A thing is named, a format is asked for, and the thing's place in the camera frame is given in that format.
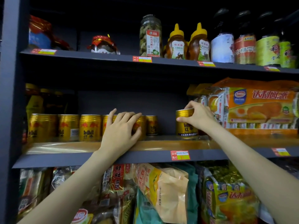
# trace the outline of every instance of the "forearm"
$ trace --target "forearm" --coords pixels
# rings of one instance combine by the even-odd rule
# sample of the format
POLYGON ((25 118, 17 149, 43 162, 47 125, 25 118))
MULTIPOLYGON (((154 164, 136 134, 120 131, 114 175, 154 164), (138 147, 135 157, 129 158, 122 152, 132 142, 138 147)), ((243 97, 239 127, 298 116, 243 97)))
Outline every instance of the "forearm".
POLYGON ((217 123, 204 129, 225 152, 278 224, 298 223, 299 181, 217 123))
POLYGON ((99 149, 18 224, 71 223, 88 193, 116 157, 99 149))

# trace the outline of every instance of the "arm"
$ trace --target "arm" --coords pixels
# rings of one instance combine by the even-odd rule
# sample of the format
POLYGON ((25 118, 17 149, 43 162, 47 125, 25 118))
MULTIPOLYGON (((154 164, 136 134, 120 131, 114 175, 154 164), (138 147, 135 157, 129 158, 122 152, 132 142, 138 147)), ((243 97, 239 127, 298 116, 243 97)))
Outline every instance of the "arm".
POLYGON ((103 173, 132 147, 141 135, 139 128, 131 136, 133 124, 141 113, 119 113, 114 123, 110 112, 101 147, 61 186, 47 196, 18 224, 71 223, 92 187, 103 173))
POLYGON ((226 131, 209 108, 194 101, 186 106, 191 107, 194 107, 192 117, 177 120, 206 132, 221 146, 277 224, 298 223, 299 181, 226 131))

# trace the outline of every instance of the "beige bag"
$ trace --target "beige bag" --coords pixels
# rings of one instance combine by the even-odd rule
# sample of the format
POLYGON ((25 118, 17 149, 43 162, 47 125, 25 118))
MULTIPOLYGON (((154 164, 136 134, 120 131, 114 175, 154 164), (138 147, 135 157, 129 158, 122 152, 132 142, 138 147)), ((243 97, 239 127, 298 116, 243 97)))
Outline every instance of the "beige bag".
POLYGON ((167 223, 187 224, 187 177, 188 173, 172 167, 134 165, 134 182, 167 223))

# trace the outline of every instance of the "price tag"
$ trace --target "price tag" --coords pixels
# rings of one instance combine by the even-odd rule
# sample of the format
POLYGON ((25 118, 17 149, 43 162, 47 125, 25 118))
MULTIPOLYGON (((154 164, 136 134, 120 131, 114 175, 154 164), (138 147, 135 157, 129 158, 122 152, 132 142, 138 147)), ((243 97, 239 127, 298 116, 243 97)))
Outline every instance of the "price tag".
POLYGON ((216 67, 213 62, 206 62, 206 61, 197 61, 199 66, 204 66, 204 67, 216 67))
POLYGON ((280 71, 277 67, 264 67, 267 71, 280 71))
POLYGON ((285 148, 272 148, 276 156, 291 156, 285 148))
POLYGON ((151 57, 145 57, 145 56, 133 56, 133 62, 152 63, 152 58, 151 57))
POLYGON ((34 54, 46 54, 46 55, 55 55, 56 49, 32 49, 31 53, 34 54))
POLYGON ((170 151, 171 159, 176 160, 190 160, 189 151, 170 151))

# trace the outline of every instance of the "can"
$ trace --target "can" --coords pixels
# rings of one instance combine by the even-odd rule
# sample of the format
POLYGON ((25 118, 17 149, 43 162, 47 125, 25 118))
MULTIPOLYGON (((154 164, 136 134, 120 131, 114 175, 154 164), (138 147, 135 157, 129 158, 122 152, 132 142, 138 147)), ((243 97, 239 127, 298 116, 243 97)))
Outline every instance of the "can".
POLYGON ((50 142, 57 133, 57 115, 32 114, 29 120, 28 142, 50 142))
MULTIPOLYGON (((193 113, 194 113, 193 108, 177 110, 176 118, 190 117, 193 115, 193 113)), ((198 130, 191 124, 176 121, 176 135, 188 138, 188 137, 198 135, 198 130)))
POLYGON ((100 115, 81 115, 79 122, 79 140, 99 141, 102 135, 102 117, 100 115))
POLYGON ((158 117, 145 116, 147 119, 147 136, 158 135, 158 117))
MULTIPOLYGON (((107 125, 108 116, 109 116, 109 115, 104 115, 104 116, 103 116, 103 130, 102 130, 103 135, 104 135, 104 132, 105 132, 105 130, 106 130, 106 125, 107 125)), ((113 117, 112 117, 112 123, 114 123, 114 120, 116 119, 116 117, 117 117, 117 115, 113 115, 113 117)))
POLYGON ((61 142, 79 139, 79 115, 60 115, 58 136, 61 142))
POLYGON ((132 135, 136 133, 139 127, 141 127, 141 136, 138 140, 142 141, 146 138, 147 135, 147 119, 145 116, 140 116, 140 118, 137 119, 136 123, 134 123, 132 128, 132 135))

